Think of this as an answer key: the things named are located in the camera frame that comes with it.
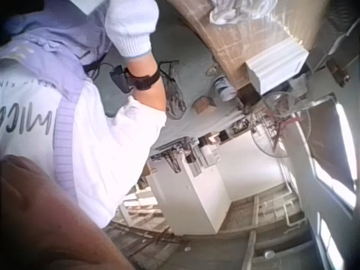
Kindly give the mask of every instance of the white bucket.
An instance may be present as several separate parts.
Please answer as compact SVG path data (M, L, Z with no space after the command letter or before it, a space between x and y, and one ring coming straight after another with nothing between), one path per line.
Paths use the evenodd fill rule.
M236 97L237 91L230 84L228 78L225 75L221 75L214 81L214 88L216 94L218 94L222 101L229 101Z

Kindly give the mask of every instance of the wristwatch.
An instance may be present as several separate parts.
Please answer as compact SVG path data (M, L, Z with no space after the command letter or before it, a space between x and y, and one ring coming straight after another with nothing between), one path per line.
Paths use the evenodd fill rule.
M110 77L116 86L118 86L123 93L127 94L133 87L140 91L150 89L151 86L159 80L160 69L158 67L152 76L136 77L131 74L127 67L123 69L123 67L119 65L110 71Z

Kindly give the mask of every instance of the bright window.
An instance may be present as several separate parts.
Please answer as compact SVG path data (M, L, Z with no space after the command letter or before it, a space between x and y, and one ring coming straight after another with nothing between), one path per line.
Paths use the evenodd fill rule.
M341 257L341 254L338 248L335 245L334 239L331 237L330 230L326 222L319 218L320 226L318 228L319 236L321 238L322 244L326 250L327 258L330 261L330 264L334 270L343 270L344 269L344 260Z
M356 195L340 181L331 178L331 176L319 165L316 159L313 159L317 178L331 188L352 210L355 208Z
M341 106L341 104L338 103L336 104L336 111L340 119L341 133L343 135L345 152L348 158L350 173L353 180L355 181L358 178L358 176L357 176L356 156L355 156L353 136L351 134L350 125L347 116L345 115L344 108Z

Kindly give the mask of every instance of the white styrofoam block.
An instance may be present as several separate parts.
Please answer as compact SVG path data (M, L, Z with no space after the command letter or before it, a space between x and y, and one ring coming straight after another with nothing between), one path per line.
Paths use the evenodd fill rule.
M308 54L309 52L294 38L289 37L247 60L249 79L255 89L263 95L296 75Z

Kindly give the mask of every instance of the white sweater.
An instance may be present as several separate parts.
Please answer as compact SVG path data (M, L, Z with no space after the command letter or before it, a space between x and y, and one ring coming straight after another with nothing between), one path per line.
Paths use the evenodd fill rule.
M151 50L149 34L158 14L153 0L111 0L106 31L121 55L138 57ZM53 133L60 100L54 86L18 62L0 61L0 158L25 156L55 179ZM165 112L133 97L109 119L98 89L85 81L74 117L74 181L79 206L100 228L136 184L165 121Z

